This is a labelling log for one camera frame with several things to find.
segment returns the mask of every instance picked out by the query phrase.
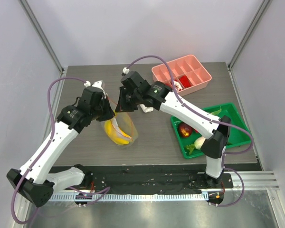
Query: dark gray table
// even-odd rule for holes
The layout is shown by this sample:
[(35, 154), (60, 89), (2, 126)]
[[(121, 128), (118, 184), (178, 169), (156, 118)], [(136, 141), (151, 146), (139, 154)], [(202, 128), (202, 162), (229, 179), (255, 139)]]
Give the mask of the dark gray table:
[[(151, 68), (156, 64), (138, 64), (131, 70), (138, 71), (152, 83)], [(205, 63), (205, 68), (212, 75), (212, 80), (205, 89), (189, 94), (184, 98), (200, 108), (233, 102), (240, 110), (225, 63)], [(114, 100), (118, 100), (121, 86), (121, 71), (125, 65), (101, 66), (70, 66), (66, 76), (80, 77), (90, 82), (104, 80), (105, 91)], [(83, 91), (82, 84), (66, 81), (62, 90), (58, 113), (67, 105), (72, 104)], [(82, 165), (137, 165), (137, 164), (205, 164), (205, 156), (195, 159), (184, 159), (175, 133), (172, 129), (170, 116), (163, 112), (143, 113), (138, 110), (130, 113), (138, 131), (138, 139), (129, 148), (120, 148), (105, 134), (101, 124), (93, 121), (81, 134), (74, 139), (62, 155), (56, 166)], [(239, 151), (243, 148), (230, 149)], [(229, 155), (226, 163), (256, 163), (252, 151), (242, 155)]]

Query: clear plastic bag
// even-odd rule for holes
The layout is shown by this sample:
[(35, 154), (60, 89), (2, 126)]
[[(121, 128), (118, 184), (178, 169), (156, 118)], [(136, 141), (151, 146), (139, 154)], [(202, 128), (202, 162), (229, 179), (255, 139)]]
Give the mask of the clear plastic bag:
[[(116, 102), (110, 100), (110, 105), (114, 110)], [(103, 129), (109, 138), (119, 146), (129, 146), (138, 137), (138, 132), (128, 113), (115, 113), (111, 120), (102, 122)]]

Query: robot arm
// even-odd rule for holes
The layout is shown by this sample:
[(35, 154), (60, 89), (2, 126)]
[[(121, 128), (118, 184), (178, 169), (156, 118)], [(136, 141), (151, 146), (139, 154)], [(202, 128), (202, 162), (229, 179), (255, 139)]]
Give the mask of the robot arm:
[[(119, 101), (116, 112), (131, 112), (137, 110), (137, 105), (144, 104), (156, 110), (176, 116), (186, 124), (196, 129), (206, 138), (201, 151), (206, 155), (205, 179), (209, 186), (220, 184), (222, 169), (222, 155), (226, 148), (230, 128), (224, 125), (206, 121), (200, 116), (182, 106), (177, 100), (171, 88), (162, 82), (154, 82), (152, 85), (144, 80), (137, 72), (131, 71), (121, 80)], [(217, 116), (204, 112), (190, 102), (181, 98), (196, 112), (207, 116), (211, 120), (220, 120), (230, 123), (227, 116), (219, 119)]]
[[(55, 123), (55, 136), (51, 144), (26, 175), (19, 193), (35, 204), (43, 206), (52, 196), (65, 188), (89, 184), (91, 174), (82, 165), (75, 165), (69, 170), (49, 174), (50, 169), (66, 146), (87, 127), (92, 120), (105, 121), (114, 117), (108, 97), (103, 90), (103, 82), (98, 81), (84, 89), (77, 106), (69, 105), (62, 109)], [(11, 169), (7, 178), (15, 188), (20, 178), (40, 155), (50, 135), (35, 154), (19, 170)]]

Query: green tray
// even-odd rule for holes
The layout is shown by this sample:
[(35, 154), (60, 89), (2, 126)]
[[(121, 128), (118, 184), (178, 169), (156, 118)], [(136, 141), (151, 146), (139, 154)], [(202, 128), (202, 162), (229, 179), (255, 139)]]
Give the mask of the green tray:
[[(222, 108), (222, 111), (218, 114), (218, 117), (223, 117), (226, 115), (231, 119), (231, 124), (239, 126), (239, 127), (243, 128), (249, 132), (249, 130), (247, 129), (241, 115), (238, 113), (238, 111), (237, 111), (237, 109), (233, 103), (220, 104), (217, 106), (204, 108), (203, 110), (208, 112), (208, 113), (212, 113), (214, 111), (219, 110), (220, 107)], [(187, 145), (194, 143), (196, 139), (201, 137), (201, 134), (193, 132), (187, 138), (180, 137), (180, 135), (177, 131), (177, 127), (182, 121), (179, 120), (178, 118), (176, 118), (175, 116), (172, 116), (171, 122), (172, 122), (173, 129), (175, 131), (177, 140), (179, 141), (180, 149), (181, 149), (184, 157), (189, 159), (189, 158), (196, 158), (196, 157), (203, 155), (203, 153), (200, 150), (196, 150), (196, 149), (192, 152), (192, 154), (189, 155), (189, 151), (187, 151), (185, 148)], [(229, 136), (229, 140), (228, 140), (228, 143), (230, 143), (231, 145), (227, 145), (227, 148), (242, 146), (245, 144), (249, 144), (250, 142), (251, 142), (251, 140), (248, 137), (248, 135), (246, 135), (245, 133), (243, 133), (239, 130), (231, 128), (230, 136)]]

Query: pink compartment tray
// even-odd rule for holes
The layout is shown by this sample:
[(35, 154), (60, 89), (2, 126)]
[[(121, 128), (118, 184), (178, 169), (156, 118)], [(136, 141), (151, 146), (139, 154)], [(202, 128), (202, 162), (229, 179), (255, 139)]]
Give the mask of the pink compartment tray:
[[(205, 88), (212, 79), (211, 75), (194, 55), (187, 55), (172, 60), (168, 62), (168, 65), (172, 70), (174, 80), (178, 81), (183, 88), (184, 86), (180, 82), (179, 78), (186, 75), (189, 79), (191, 87), (184, 88), (179, 91), (178, 94), (181, 96), (185, 96)], [(168, 69), (164, 64), (154, 66), (152, 68), (152, 73), (154, 81), (161, 81), (172, 87)]]

